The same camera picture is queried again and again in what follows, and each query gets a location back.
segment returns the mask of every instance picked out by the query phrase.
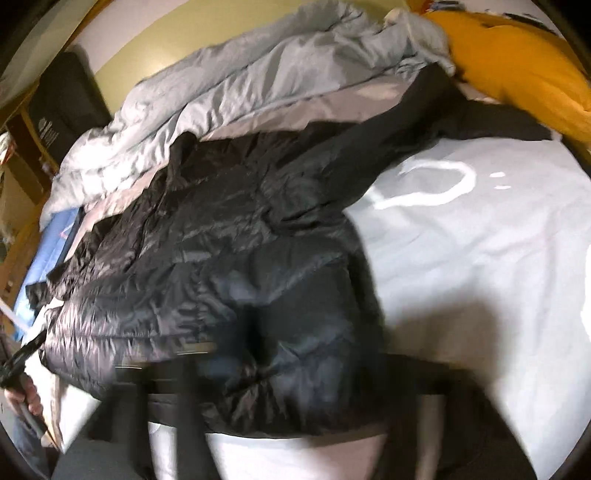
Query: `jeans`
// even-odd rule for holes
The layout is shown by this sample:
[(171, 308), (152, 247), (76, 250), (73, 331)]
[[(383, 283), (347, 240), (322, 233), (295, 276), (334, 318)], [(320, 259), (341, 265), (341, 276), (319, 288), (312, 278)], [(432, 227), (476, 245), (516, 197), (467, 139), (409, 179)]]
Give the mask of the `jeans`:
[(47, 455), (35, 432), (26, 421), (17, 417), (12, 431), (12, 441), (29, 466), (44, 479), (49, 478)]

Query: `mattress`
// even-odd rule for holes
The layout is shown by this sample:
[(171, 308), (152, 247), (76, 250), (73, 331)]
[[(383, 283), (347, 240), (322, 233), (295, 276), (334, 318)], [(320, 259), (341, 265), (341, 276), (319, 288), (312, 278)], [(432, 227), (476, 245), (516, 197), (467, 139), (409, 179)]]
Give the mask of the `mattress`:
[[(14, 312), (25, 325), (33, 325), (35, 312), (31, 309), (27, 300), (27, 285), (43, 281), (47, 274), (60, 262), (63, 261), (77, 230), (78, 208), (64, 210), (56, 213), (41, 236), (41, 242), (37, 253), (33, 258), (27, 275), (22, 282), (14, 304)], [(20, 340), (23, 331), (16, 328), (15, 340)]]
[[(228, 125), (212, 137), (362, 121), (395, 105), (408, 83), (385, 76)], [(147, 186), (98, 202), (78, 236)], [(346, 213), (363, 240), (392, 348), (469, 368), (520, 439), (540, 480), (564, 462), (591, 419), (591, 182), (559, 141), (438, 142), (384, 172)], [(40, 316), (35, 328), (42, 327)], [(42, 401), (51, 374), (27, 371)], [(61, 395), (66, 445), (97, 401)], [(225, 478), (362, 479), (381, 438), (210, 437)], [(159, 478), (174, 477), (174, 429), (151, 426)]]

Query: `blue fabric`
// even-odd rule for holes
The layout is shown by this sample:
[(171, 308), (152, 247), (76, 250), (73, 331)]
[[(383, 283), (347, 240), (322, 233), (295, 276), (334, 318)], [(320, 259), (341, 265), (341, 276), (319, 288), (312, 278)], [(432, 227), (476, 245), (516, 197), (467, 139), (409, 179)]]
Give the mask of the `blue fabric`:
[(27, 461), (29, 466), (36, 471), (40, 478), (49, 478), (49, 464), (47, 455), (41, 445), (41, 441), (35, 435), (35, 432), (23, 421), (17, 417), (12, 430), (12, 441), (14, 446)]
[[(66, 245), (71, 245), (71, 240), (76, 234), (77, 228), (73, 229), (78, 216), (79, 208), (72, 208), (56, 213), (41, 236), (39, 248), (33, 259), (33, 263), (25, 276), (21, 289), (18, 292), (14, 304), (14, 313), (28, 326), (35, 322), (35, 312), (31, 309), (25, 287), (32, 283), (43, 281), (47, 274), (57, 265), (64, 252)], [(17, 328), (14, 339), (20, 341), (23, 331)]]

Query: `wall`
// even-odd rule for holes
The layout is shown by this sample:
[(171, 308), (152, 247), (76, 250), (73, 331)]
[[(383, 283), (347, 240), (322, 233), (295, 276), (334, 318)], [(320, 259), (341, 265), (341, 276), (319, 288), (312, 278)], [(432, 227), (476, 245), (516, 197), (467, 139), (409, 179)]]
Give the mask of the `wall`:
[[(141, 79), (198, 48), (272, 22), (307, 0), (115, 0), (74, 41), (111, 112)], [(381, 19), (404, 0), (352, 3)]]

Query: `light gray comforter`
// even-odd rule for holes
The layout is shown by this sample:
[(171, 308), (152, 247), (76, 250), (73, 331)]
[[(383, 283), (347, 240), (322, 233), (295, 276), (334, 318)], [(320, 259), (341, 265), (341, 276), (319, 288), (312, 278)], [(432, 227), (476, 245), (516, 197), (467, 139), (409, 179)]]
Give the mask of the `light gray comforter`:
[(104, 129), (82, 135), (53, 180), (41, 215), (125, 190), (184, 131), (201, 137), (261, 109), (331, 92), (391, 70), (412, 78), (438, 62), (449, 73), (446, 36), (400, 11), (380, 27), (334, 0), (303, 5), (277, 22), (197, 50), (137, 84)]

